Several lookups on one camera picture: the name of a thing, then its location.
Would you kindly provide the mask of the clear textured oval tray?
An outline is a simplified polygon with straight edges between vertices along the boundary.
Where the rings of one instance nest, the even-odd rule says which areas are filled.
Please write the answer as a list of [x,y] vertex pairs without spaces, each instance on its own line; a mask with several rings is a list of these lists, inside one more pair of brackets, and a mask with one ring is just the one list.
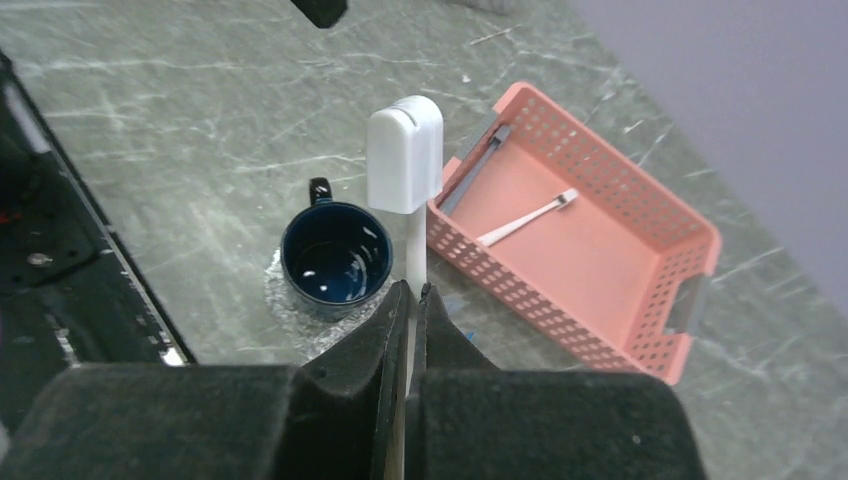
[[340,320],[326,320],[309,313],[286,282],[277,248],[264,272],[264,299],[274,325],[271,331],[283,334],[285,345],[293,348],[290,357],[306,363],[322,354],[368,320],[377,310],[390,288],[393,277],[381,287],[375,297],[346,314]]

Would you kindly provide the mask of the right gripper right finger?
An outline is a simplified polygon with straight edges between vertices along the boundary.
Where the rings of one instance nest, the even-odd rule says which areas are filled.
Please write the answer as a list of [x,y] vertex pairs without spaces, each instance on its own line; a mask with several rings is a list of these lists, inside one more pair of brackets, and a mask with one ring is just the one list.
[[426,284],[406,403],[410,479],[703,479],[672,389],[641,373],[509,371]]

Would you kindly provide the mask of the pink plastic basket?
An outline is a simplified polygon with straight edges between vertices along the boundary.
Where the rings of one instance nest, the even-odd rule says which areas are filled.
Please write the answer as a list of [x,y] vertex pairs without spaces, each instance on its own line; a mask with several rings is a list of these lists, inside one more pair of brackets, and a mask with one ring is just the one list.
[[[441,203],[512,131],[450,216]],[[517,82],[443,170],[427,243],[588,367],[677,383],[721,251],[718,229],[535,86]],[[477,238],[576,188],[485,247]]]

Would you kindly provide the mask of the dark blue mug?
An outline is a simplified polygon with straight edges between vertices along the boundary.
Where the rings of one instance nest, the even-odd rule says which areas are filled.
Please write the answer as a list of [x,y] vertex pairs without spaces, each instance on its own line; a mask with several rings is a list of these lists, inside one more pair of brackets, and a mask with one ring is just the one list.
[[380,291],[394,248],[368,210],[334,198],[324,177],[308,181],[309,206],[287,224],[279,264],[299,308],[328,323],[351,314]]

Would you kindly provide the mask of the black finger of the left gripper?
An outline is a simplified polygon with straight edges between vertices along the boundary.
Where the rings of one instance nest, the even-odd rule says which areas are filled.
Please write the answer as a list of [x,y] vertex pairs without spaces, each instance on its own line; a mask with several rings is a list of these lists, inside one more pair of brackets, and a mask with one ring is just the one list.
[[291,0],[291,3],[319,29],[332,28],[348,10],[347,0]]

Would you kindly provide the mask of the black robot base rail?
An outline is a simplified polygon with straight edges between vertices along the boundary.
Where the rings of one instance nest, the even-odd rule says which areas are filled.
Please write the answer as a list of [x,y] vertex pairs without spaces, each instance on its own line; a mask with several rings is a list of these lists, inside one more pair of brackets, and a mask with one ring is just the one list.
[[195,361],[8,58],[1,61],[1,424],[83,363]]

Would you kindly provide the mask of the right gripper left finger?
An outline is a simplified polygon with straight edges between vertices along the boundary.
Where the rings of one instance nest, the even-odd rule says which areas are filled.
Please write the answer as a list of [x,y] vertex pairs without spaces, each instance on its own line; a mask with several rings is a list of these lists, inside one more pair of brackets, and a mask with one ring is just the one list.
[[395,479],[411,306],[303,366],[88,364],[52,380],[13,435],[5,479]]

